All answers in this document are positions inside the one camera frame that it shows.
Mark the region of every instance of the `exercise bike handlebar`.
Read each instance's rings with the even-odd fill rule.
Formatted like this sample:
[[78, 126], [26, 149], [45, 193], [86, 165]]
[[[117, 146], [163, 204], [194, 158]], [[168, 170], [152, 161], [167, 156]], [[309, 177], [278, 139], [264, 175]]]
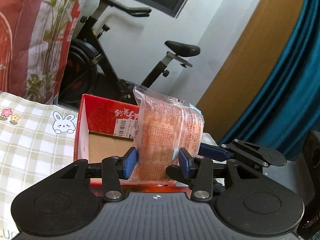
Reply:
[[149, 17], [150, 16], [151, 8], [149, 8], [149, 7], [127, 7], [126, 5], [121, 4], [121, 3], [117, 2], [116, 0], [101, 0], [101, 1], [107, 3], [111, 7], [116, 7], [119, 10], [124, 11], [134, 17]]

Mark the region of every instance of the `black bike saddle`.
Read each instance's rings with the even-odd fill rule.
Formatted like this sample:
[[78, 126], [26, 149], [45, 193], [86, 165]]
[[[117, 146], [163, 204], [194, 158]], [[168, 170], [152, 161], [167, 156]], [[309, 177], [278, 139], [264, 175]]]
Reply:
[[184, 44], [176, 41], [166, 41], [164, 44], [176, 53], [177, 56], [193, 57], [200, 54], [200, 48], [195, 45]]

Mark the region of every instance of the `black speaker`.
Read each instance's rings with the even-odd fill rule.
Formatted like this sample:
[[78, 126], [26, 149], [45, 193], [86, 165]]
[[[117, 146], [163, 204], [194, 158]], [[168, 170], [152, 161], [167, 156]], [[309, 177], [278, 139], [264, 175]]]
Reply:
[[297, 233], [304, 238], [310, 238], [320, 230], [320, 132], [308, 132], [302, 154], [308, 166], [315, 195], [305, 207], [305, 213]]

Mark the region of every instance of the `pink flower print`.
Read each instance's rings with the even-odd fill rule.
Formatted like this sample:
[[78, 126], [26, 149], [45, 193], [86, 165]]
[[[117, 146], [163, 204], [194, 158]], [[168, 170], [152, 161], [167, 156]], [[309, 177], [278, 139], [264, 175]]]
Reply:
[[11, 108], [3, 109], [1, 115], [5, 117], [9, 117], [12, 114]]

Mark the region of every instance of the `transparent plastic wrapper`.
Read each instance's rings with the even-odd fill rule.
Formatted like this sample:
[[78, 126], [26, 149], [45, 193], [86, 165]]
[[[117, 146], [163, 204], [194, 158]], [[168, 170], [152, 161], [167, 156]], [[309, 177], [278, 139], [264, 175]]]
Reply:
[[178, 164], [178, 150], [184, 147], [191, 156], [198, 154], [204, 127], [201, 112], [193, 105], [158, 94], [143, 86], [134, 87], [140, 106], [133, 144], [138, 149], [138, 164], [126, 184], [170, 185], [165, 173]]

